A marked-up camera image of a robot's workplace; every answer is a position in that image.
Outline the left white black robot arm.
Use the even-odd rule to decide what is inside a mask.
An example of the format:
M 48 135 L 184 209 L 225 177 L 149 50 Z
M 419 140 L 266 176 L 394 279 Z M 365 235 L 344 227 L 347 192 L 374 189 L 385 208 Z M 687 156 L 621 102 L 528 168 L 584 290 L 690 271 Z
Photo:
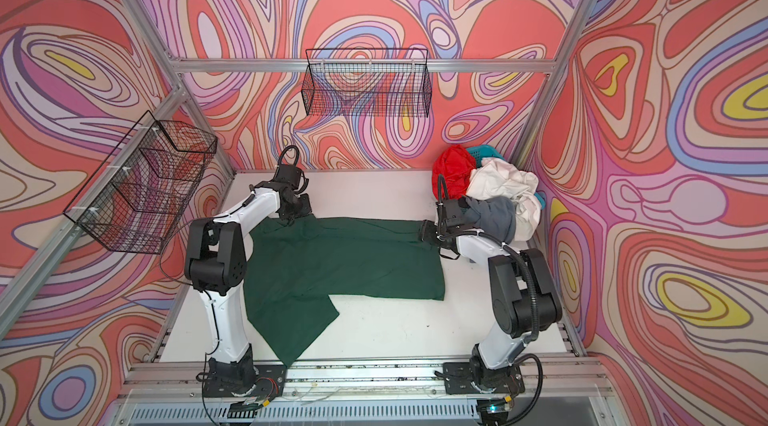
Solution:
M 258 377 L 241 306 L 246 238 L 271 216 L 293 220 L 309 215 L 308 184 L 298 166 L 280 164 L 270 180 L 250 186 L 238 205 L 191 223 L 184 276 L 204 302 L 214 340 L 205 383 L 217 393 L 242 396 Z

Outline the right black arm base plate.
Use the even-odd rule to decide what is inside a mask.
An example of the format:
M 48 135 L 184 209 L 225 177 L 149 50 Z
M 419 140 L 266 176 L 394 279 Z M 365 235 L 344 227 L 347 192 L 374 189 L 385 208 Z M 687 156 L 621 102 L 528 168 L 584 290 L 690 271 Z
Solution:
M 464 362 L 445 362 L 433 372 L 443 382 L 448 395 L 510 395 L 516 397 L 525 392 L 520 368 L 507 366 L 491 370 L 479 359 Z

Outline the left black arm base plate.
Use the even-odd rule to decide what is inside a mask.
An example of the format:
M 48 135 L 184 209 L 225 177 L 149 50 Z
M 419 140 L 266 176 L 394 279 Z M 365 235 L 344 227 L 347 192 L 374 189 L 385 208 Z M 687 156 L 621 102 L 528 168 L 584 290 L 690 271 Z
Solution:
M 199 373 L 202 396 L 208 398 L 274 399 L 282 395 L 287 368 L 281 364 L 225 364 L 211 360 Z

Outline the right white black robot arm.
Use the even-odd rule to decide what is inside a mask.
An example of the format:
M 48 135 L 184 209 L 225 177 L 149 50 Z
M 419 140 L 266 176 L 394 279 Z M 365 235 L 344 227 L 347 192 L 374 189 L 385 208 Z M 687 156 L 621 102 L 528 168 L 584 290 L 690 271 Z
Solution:
M 439 199 L 436 221 L 425 221 L 420 240 L 487 268 L 494 324 L 465 363 L 446 363 L 438 374 L 446 390 L 521 393 L 521 366 L 540 358 L 528 351 L 542 332 L 562 319 L 563 309 L 543 253 L 517 250 L 516 214 L 506 198 Z

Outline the green t shirt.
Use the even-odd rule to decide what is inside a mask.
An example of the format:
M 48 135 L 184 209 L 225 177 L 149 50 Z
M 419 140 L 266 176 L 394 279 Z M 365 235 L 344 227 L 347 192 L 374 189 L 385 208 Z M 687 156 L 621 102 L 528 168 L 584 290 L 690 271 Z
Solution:
M 249 234 L 249 323 L 289 367 L 338 317 L 335 296 L 443 300 L 439 250 L 421 241 L 420 231 L 418 221 L 264 220 Z

